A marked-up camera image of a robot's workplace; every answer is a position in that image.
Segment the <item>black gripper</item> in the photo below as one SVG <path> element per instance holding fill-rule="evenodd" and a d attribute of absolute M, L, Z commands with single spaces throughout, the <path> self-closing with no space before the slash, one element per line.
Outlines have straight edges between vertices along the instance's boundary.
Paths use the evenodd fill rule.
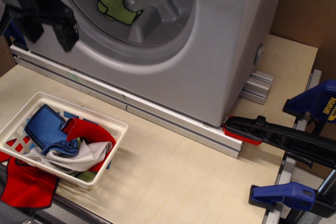
<path fill-rule="evenodd" d="M 23 34 L 37 42 L 44 32 L 41 23 L 53 25 L 57 40 L 65 52 L 79 40 L 78 24 L 73 10 L 61 0 L 4 0 L 13 18 L 32 18 L 23 22 Z"/>

